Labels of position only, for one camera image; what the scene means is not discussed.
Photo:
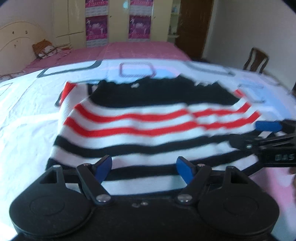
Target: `metal screw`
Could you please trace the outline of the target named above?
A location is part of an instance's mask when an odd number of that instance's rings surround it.
[[[180,202],[190,202],[192,200],[192,196],[189,194],[180,194],[177,198]]]
[[[96,197],[96,200],[98,202],[109,202],[111,200],[111,197],[108,194],[101,194]]]

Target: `doorway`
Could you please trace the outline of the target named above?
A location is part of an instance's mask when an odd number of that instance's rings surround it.
[[[176,46],[191,59],[201,59],[214,0],[181,0]]]

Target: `blue gripper pad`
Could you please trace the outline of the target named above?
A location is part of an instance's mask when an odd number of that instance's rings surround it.
[[[98,166],[96,167],[95,171],[95,178],[99,183],[102,183],[106,177],[108,176],[111,168],[112,168],[112,157],[109,156],[106,159],[101,159],[98,163]]]
[[[279,132],[282,130],[282,125],[278,121],[256,121],[255,127],[257,131]]]
[[[196,166],[182,156],[178,157],[176,166],[179,175],[187,184],[189,184],[193,177],[196,175]]]

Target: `white wall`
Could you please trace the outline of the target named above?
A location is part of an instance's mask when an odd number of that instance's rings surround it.
[[[206,42],[205,42],[205,48],[204,48],[204,51],[202,53],[203,58],[206,58],[208,56],[208,54],[209,54],[209,47],[210,47],[210,42],[211,42],[211,39],[212,39],[212,36],[213,36],[213,30],[214,30],[214,24],[215,24],[215,20],[216,20],[218,3],[219,3],[219,0],[214,0],[211,20],[210,20],[210,25],[209,25],[209,30],[207,32],[207,39],[206,39]]]
[[[0,7],[0,27],[20,20],[35,23],[52,41],[52,6],[53,0],[8,0]]]
[[[206,59],[242,69],[252,47],[266,52],[265,70],[288,89],[296,81],[296,14],[282,0],[218,0]]]

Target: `red stripe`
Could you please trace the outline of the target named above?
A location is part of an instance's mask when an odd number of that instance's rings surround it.
[[[259,116],[260,114],[258,112],[254,112],[248,118],[241,118],[228,123],[215,122],[212,124],[198,124],[195,121],[189,121],[176,126],[163,127],[163,128],[151,129],[151,130],[138,130],[132,127],[117,127],[117,128],[102,129],[102,130],[87,130],[81,127],[80,125],[78,125],[76,121],[71,117],[68,117],[66,119],[66,121],[64,122],[64,125],[70,127],[77,134],[84,137],[106,137],[106,136],[112,136],[117,134],[133,134],[133,135],[154,137],[154,136],[160,136],[160,135],[169,134],[169,133],[184,132],[196,127],[204,127],[206,130],[218,129],[222,127],[226,129],[238,128],[246,124],[253,123],[256,119],[259,118]]]
[[[206,109],[203,111],[194,112],[193,115],[195,117],[202,117],[202,116],[208,116],[208,115],[230,115],[230,114],[243,114],[245,113],[251,105],[249,103],[245,103],[242,107],[240,107],[238,110],[213,110],[213,109]]]
[[[187,131],[197,127],[196,122],[189,121],[180,125],[170,126],[170,127],[163,127],[158,129],[151,129],[151,130],[138,130],[132,127],[118,127],[118,128],[111,128],[111,129],[102,129],[102,130],[86,130],[80,125],[78,125],[75,120],[71,117],[68,117],[64,122],[64,125],[72,128],[75,132],[79,135],[84,137],[106,137],[112,136],[117,134],[134,134],[134,135],[141,135],[141,136],[160,136],[168,133],[180,132],[180,131]]]
[[[100,116],[100,115],[96,115],[96,114],[89,112],[81,104],[76,105],[74,109],[77,110],[85,118],[87,118],[93,122],[97,122],[97,123],[108,123],[108,122],[118,121],[118,120],[127,119],[127,118],[131,118],[131,119],[135,119],[135,120],[139,120],[139,121],[155,121],[155,122],[157,122],[157,121],[166,121],[166,120],[175,119],[177,117],[188,114],[188,111],[186,109],[180,109],[175,112],[168,113],[168,114],[133,114],[133,113],[129,113],[129,114],[123,114],[123,115],[118,115],[118,116]]]
[[[63,92],[62,92],[61,100],[59,102],[60,105],[64,102],[64,100],[66,99],[68,94],[73,90],[73,88],[75,86],[76,86],[76,84],[66,82],[65,87],[64,87]]]
[[[203,111],[198,111],[192,113],[195,117],[201,117],[201,116],[208,116],[208,115],[230,115],[235,113],[245,113],[251,105],[249,103],[245,103],[242,107],[240,107],[238,110],[227,110],[227,109],[221,109],[221,110],[214,110],[214,109],[206,109]],[[118,116],[100,116],[96,115],[94,113],[89,112],[87,109],[83,107],[82,104],[78,104],[74,108],[77,110],[83,117],[86,119],[89,119],[90,121],[96,122],[96,123],[109,123],[113,121],[118,121],[122,119],[135,119],[138,121],[150,121],[150,122],[158,122],[158,121],[167,121],[171,119],[175,119],[181,116],[184,116],[186,114],[189,114],[189,111],[187,109],[180,109],[172,113],[168,114],[134,114],[134,113],[127,113],[123,115]]]
[[[245,97],[245,94],[239,89],[234,91],[234,95],[239,98]]]
[[[226,129],[233,129],[233,128],[239,128],[247,124],[251,124],[255,122],[260,117],[260,113],[255,111],[252,115],[250,115],[248,118],[241,118],[232,122],[226,122],[226,123],[220,123],[220,122],[214,122],[212,124],[199,124],[199,126],[202,126],[209,129],[219,129],[219,128],[226,128]]]

